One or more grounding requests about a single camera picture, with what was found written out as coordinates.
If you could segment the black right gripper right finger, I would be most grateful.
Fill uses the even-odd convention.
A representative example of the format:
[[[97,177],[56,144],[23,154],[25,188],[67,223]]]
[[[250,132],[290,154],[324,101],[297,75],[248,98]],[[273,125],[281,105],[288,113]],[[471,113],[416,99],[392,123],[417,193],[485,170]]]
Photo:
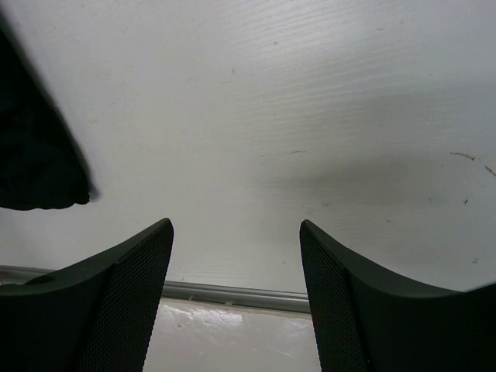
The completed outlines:
[[[493,371],[495,287],[452,291],[361,256],[313,222],[299,239],[324,371]]]

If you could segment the black shorts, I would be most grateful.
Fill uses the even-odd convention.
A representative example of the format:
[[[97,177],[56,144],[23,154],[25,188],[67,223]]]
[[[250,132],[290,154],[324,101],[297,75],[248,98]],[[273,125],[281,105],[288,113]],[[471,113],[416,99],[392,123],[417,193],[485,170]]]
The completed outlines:
[[[81,148],[1,17],[1,206],[64,209],[94,191]]]

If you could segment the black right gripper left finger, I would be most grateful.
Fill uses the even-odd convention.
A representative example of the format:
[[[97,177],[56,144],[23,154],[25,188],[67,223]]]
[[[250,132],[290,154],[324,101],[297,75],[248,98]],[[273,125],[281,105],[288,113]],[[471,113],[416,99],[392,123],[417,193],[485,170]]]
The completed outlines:
[[[141,371],[174,228],[161,219],[113,248],[1,286],[3,371]]]

